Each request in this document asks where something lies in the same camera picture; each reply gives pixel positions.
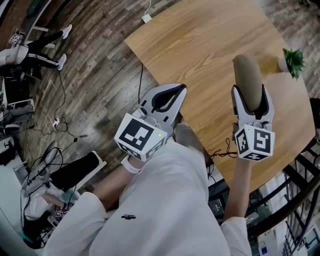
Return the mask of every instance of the white plant pot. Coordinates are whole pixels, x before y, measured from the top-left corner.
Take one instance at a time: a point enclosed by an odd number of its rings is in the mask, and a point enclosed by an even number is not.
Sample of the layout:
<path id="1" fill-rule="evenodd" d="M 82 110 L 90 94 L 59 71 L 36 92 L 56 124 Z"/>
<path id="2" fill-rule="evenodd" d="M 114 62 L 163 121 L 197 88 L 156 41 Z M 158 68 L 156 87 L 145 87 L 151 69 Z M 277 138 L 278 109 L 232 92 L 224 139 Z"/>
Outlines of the white plant pot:
<path id="1" fill-rule="evenodd" d="M 285 57 L 279 59 L 278 66 L 279 66 L 279 69 L 281 69 L 282 72 L 289 72 Z"/>

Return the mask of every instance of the brown cylindrical object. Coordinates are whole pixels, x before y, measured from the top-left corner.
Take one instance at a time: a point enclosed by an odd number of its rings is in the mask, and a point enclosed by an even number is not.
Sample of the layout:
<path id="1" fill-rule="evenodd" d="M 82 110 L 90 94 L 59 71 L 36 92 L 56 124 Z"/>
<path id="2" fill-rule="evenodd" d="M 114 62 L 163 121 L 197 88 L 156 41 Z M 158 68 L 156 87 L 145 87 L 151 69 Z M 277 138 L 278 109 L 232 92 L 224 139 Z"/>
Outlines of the brown cylindrical object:
<path id="1" fill-rule="evenodd" d="M 237 55 L 233 59 L 235 85 L 239 87 L 246 106 L 253 112 L 259 108 L 262 98 L 262 80 L 256 60 L 249 55 Z"/>

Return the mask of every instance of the white cube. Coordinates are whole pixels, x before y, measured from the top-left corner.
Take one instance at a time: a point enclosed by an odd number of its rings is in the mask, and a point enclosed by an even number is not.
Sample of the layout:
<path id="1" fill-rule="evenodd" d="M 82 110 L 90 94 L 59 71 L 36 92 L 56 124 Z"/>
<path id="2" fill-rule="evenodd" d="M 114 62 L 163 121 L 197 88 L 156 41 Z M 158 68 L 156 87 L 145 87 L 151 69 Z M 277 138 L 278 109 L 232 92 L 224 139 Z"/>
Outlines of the white cube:
<path id="1" fill-rule="evenodd" d="M 145 162 L 167 143 L 167 136 L 165 131 L 126 113 L 114 140 L 123 151 Z"/>
<path id="2" fill-rule="evenodd" d="M 245 124 L 236 134 L 238 156 L 252 161 L 261 161 L 274 153 L 275 133 Z"/>

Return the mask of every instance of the potted plant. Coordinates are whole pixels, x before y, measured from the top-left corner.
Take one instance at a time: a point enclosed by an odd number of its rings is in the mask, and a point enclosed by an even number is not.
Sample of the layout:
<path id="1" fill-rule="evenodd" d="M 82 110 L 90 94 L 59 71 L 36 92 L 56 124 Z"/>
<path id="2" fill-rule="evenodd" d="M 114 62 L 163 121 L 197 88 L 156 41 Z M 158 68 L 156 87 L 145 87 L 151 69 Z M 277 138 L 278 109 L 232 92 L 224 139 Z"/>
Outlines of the potted plant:
<path id="1" fill-rule="evenodd" d="M 302 51 L 287 50 L 283 48 L 282 59 L 279 59 L 278 66 L 283 72 L 289 72 L 292 78 L 298 79 L 304 66 L 304 56 Z"/>

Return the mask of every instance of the white stripe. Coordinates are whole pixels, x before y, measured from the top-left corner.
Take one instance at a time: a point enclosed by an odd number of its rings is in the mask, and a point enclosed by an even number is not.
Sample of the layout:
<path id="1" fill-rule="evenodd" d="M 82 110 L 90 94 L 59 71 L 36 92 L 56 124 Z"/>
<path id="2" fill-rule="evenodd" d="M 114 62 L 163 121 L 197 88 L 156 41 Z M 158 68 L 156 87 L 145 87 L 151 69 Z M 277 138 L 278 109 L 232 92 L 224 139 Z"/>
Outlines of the white stripe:
<path id="1" fill-rule="evenodd" d="M 53 65 L 59 66 L 59 63 L 57 63 L 57 62 L 55 62 L 53 60 L 49 60 L 49 59 L 47 59 L 47 58 L 45 58 L 43 56 L 36 55 L 34 53 L 29 53 L 28 56 L 31 57 L 31 58 L 36 58 L 38 60 L 42 60 L 42 61 L 47 62 L 49 64 L 53 64 Z"/>

